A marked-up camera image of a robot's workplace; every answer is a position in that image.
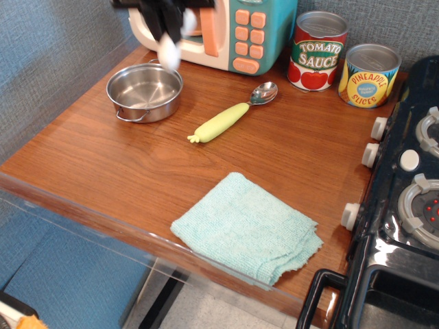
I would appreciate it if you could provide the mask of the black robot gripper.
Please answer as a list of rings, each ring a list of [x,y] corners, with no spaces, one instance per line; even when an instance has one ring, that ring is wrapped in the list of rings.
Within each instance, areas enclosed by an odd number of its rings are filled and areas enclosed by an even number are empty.
[[[174,43],[181,39],[181,28],[183,26],[183,14],[185,8],[214,8],[215,0],[181,0],[181,1],[154,1],[154,0],[112,0],[111,4],[115,8],[138,8],[143,19],[154,37],[156,42],[160,42],[165,32]],[[158,8],[164,8],[163,15],[165,26],[162,20],[161,12]]]

